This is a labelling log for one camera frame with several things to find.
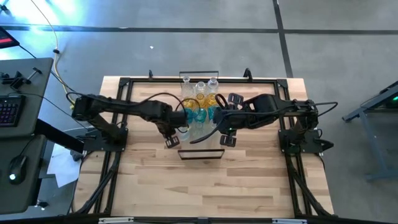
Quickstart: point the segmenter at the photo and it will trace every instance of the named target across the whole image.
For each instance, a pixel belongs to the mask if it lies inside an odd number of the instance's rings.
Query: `glass bottle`
[[[195,96],[195,90],[193,89],[193,86],[191,85],[190,78],[188,76],[183,77],[182,81],[184,82],[181,85],[181,95],[183,98],[182,105],[184,105],[184,108],[192,108],[193,107],[193,101],[192,100],[187,100],[187,98],[193,98]]]
[[[213,77],[207,82],[206,91],[207,91],[206,104],[208,106],[217,105],[215,96],[218,91],[218,81],[216,78]]]
[[[199,102],[200,108],[206,108],[206,85],[204,82],[198,82],[195,87],[196,99]]]

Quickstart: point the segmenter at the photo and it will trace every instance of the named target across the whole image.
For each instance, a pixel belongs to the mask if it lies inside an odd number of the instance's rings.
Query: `computer mouse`
[[[20,184],[25,180],[26,176],[26,156],[16,156],[14,157],[9,165],[8,180],[10,184]]]

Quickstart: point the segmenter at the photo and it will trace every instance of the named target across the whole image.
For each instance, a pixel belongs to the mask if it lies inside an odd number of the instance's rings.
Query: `black desk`
[[[20,90],[23,93],[34,93],[44,96],[44,91],[49,80],[52,67],[52,58],[2,60],[0,61],[0,72],[8,73],[10,77],[19,71],[24,77],[32,73],[36,67],[42,74],[36,74],[30,85],[23,85]],[[0,84],[0,95],[13,93],[9,85]],[[39,116],[42,98],[35,95],[26,95],[25,106],[15,128],[0,128],[0,214],[19,213],[34,205],[35,192],[39,188],[39,165],[43,153],[46,138],[43,135],[35,139],[25,149],[23,155],[28,157],[27,174],[25,181],[19,185],[11,185],[8,181],[8,167],[12,158],[21,153],[23,147],[32,138],[35,130],[37,117]]]

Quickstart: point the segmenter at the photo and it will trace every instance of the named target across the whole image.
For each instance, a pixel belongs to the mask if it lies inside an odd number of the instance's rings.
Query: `wood plank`
[[[104,77],[101,95],[116,97],[120,77]],[[290,97],[306,100],[304,81],[287,79]],[[245,99],[261,93],[274,94],[267,84],[220,84],[224,96],[234,92]],[[133,101],[159,92],[181,97],[178,83],[135,83]],[[173,107],[177,100],[160,95],[155,100]],[[111,113],[101,114],[111,121]],[[285,158],[277,140],[279,122],[237,134],[236,147],[221,147],[220,136],[212,143],[189,145],[182,142],[167,149],[154,124],[136,116],[127,117],[129,136],[119,166],[112,215],[148,217],[293,217]],[[225,148],[219,160],[182,161],[176,149]],[[304,154],[307,183],[326,210],[333,213],[322,162]],[[95,152],[85,161],[75,192],[80,208],[98,185],[104,152]],[[109,187],[106,187],[103,206]],[[301,191],[300,208],[304,211]]]

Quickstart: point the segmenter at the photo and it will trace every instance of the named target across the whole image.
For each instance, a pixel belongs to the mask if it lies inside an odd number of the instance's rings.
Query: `wooden table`
[[[115,98],[119,79],[104,77],[100,94]],[[307,99],[303,79],[287,81],[291,99]],[[132,100],[141,101],[163,91],[181,95],[178,83],[135,83]],[[220,84],[219,93],[227,96],[231,92],[249,99],[261,93],[274,94],[274,89],[269,84]],[[169,96],[155,99],[177,105]],[[111,121],[112,114],[103,116]],[[136,116],[129,116],[127,121],[129,137],[119,166],[112,216],[294,216],[286,163],[277,140],[279,122],[239,130],[236,147],[223,147],[226,150],[220,160],[182,161],[176,149],[165,147],[154,124]],[[103,152],[94,152],[82,165],[75,192],[77,209],[97,187],[103,158]],[[333,213],[321,160],[313,154],[303,154],[302,160],[308,188],[325,210]],[[298,195],[304,211],[299,190]]]

